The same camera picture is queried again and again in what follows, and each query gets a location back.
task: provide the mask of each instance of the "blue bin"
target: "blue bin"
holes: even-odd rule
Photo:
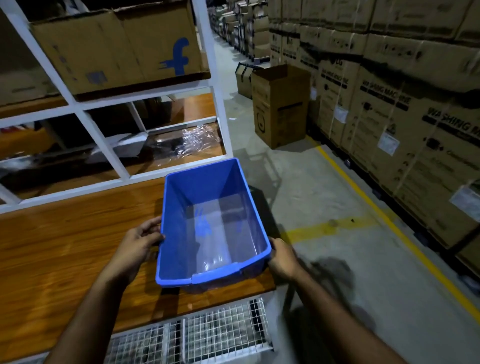
[[[206,290],[260,274],[272,247],[238,159],[165,179],[156,282]]]

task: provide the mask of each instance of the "white label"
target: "white label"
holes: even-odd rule
[[[377,147],[393,156],[399,145],[400,141],[396,140],[394,137],[387,133],[383,133],[380,137],[380,140],[378,141]]]
[[[317,99],[317,89],[315,87],[310,88],[310,100]]]
[[[343,107],[336,105],[333,110],[333,117],[337,119],[342,124],[347,123],[348,110],[345,110]]]
[[[450,202],[465,212],[476,222],[480,222],[480,195],[466,186],[462,186],[450,198]]]

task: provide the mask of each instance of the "concrete floor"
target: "concrete floor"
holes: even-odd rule
[[[215,48],[234,155],[252,187],[267,233],[275,235],[317,226],[312,229],[314,238],[292,241],[298,255],[317,269],[322,283],[336,292],[360,321],[409,363],[478,363],[478,322],[311,142],[303,140],[271,150],[255,135],[252,101],[238,94],[235,78],[235,68],[245,58],[218,37]],[[393,222],[443,274],[480,307],[478,298],[373,196],[366,183],[346,169],[328,147],[322,148],[377,206],[392,216]],[[363,223],[349,229],[334,229],[334,233],[325,229],[351,219]],[[275,352],[242,359],[239,363],[331,362],[327,350],[318,344],[320,339],[310,327],[300,300],[295,295],[288,304],[291,297],[287,296],[287,287],[279,285],[267,305]],[[284,306],[288,312],[285,315],[281,314]]]

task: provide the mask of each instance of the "blue letter f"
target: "blue letter f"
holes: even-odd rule
[[[173,59],[160,62],[159,70],[164,68],[173,68],[175,70],[175,76],[182,76],[185,74],[183,66],[188,64],[188,57],[184,57],[183,47],[189,44],[187,38],[180,38],[173,45]]]

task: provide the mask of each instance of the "person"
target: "person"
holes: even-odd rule
[[[45,364],[100,364],[104,361],[123,292],[135,279],[150,248],[164,240],[160,234],[160,222],[160,217],[153,218],[125,234],[115,254],[85,294]],[[338,363],[406,363],[350,316],[302,268],[290,245],[281,239],[270,238],[270,241],[273,247],[270,269],[295,286]]]

